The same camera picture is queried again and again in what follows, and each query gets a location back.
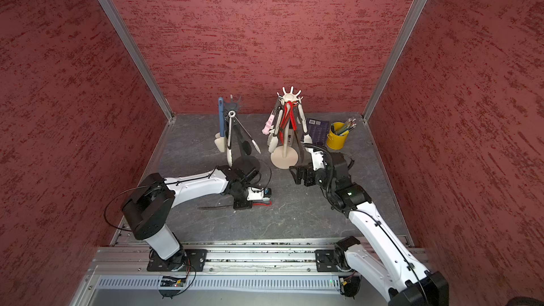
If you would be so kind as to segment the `cream blue handled tongs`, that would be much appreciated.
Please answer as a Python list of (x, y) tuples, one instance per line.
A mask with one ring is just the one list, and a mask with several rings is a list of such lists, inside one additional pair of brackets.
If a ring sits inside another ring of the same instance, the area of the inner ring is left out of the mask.
[(215, 135), (215, 145), (220, 152), (226, 151), (226, 138), (225, 138), (225, 113), (224, 113), (224, 99), (220, 97), (218, 99), (218, 117), (219, 117), (219, 133)]

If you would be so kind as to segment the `red looped long steel tongs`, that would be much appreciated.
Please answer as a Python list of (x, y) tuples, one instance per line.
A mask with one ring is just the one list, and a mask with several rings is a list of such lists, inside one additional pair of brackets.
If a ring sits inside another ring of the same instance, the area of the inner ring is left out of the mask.
[[(298, 106), (299, 101), (291, 101), (291, 102), (297, 103), (297, 106)], [(295, 117), (296, 117), (296, 120), (297, 120), (297, 117), (299, 117), (297, 107), (295, 109)], [(282, 149), (280, 152), (279, 164), (278, 164), (278, 167), (282, 169), (288, 169), (290, 166), (295, 166), (297, 163), (299, 163), (300, 160), (304, 160), (304, 151), (302, 149), (303, 142), (298, 137), (298, 129), (296, 133), (294, 133), (290, 123), (288, 123), (285, 128), (285, 131), (286, 131), (285, 142), (282, 143)], [(292, 145), (291, 146), (288, 145), (290, 132), (292, 132), (291, 143), (295, 144), (298, 147), (298, 151), (296, 151)]]

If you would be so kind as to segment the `pink handled tweezers tongs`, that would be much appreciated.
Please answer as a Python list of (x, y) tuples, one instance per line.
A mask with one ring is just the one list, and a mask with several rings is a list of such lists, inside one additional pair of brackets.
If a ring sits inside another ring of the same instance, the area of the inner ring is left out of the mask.
[(274, 107), (273, 107), (273, 110), (272, 110), (272, 112), (270, 113), (269, 118), (268, 118), (268, 120), (266, 121), (264, 128), (262, 129), (262, 133), (263, 133), (264, 135), (268, 135), (268, 134), (270, 133), (270, 131), (273, 130), (273, 128), (274, 128), (274, 121), (276, 120), (276, 116), (277, 116), (278, 113), (279, 113), (280, 106), (281, 106), (281, 99), (280, 99), (280, 98), (277, 98), (277, 99), (276, 99), (276, 103), (275, 103), (275, 105), (274, 105)]

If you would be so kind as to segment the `small red silicone tongs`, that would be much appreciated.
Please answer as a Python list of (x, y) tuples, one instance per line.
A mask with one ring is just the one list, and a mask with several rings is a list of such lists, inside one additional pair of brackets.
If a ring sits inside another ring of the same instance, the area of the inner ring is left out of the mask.
[(295, 117), (295, 109), (297, 107), (297, 103), (293, 103), (291, 101), (287, 101), (284, 104), (283, 107), (283, 116), (280, 119), (280, 126), (279, 126), (279, 141), (281, 143), (285, 142), (285, 128), (288, 123), (290, 123), (293, 132), (296, 133), (297, 126), (296, 126), (296, 117)]

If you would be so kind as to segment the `dark grey utensil rack stand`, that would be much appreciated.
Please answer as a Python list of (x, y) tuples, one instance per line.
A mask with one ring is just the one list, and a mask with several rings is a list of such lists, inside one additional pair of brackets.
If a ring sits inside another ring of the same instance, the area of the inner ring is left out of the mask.
[(226, 154), (228, 165), (235, 162), (233, 155), (234, 144), (237, 143), (241, 157), (249, 157), (253, 150), (259, 154), (261, 150), (249, 130), (239, 119), (241, 98), (237, 101), (230, 96), (229, 101), (222, 97), (218, 99), (219, 133), (216, 135), (216, 146), (220, 152)]

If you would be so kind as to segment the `scalloped steel serving tongs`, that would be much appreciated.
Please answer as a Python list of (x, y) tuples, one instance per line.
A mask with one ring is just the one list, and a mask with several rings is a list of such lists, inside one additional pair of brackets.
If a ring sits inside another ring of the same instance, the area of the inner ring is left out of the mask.
[(273, 132), (269, 136), (269, 152), (272, 154), (279, 143), (279, 130), (280, 124), (283, 119), (283, 106), (279, 106), (278, 113), (276, 114), (276, 124)]

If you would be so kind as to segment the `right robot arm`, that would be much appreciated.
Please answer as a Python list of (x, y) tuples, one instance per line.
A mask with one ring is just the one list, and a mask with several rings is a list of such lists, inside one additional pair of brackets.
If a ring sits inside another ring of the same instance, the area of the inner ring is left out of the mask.
[(334, 211), (340, 212), (362, 233), (374, 254), (355, 237), (334, 247), (334, 264), (354, 271), (368, 281), (389, 305), (448, 305), (449, 283), (439, 272), (416, 259), (382, 218), (367, 191), (351, 180), (354, 160), (340, 152), (305, 144), (312, 162), (291, 167), (296, 184), (316, 185)]

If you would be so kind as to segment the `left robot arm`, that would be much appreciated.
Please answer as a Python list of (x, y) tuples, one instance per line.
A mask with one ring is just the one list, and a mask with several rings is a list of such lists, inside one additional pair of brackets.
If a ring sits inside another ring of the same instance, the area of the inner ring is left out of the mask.
[(187, 252), (167, 226), (171, 210), (208, 195), (233, 199), (233, 208), (250, 209), (255, 203), (269, 204), (271, 189), (259, 187), (254, 179), (259, 168), (219, 166), (203, 174), (164, 178), (150, 174), (134, 188), (121, 211), (134, 238), (150, 247), (149, 272), (200, 272), (206, 251)]

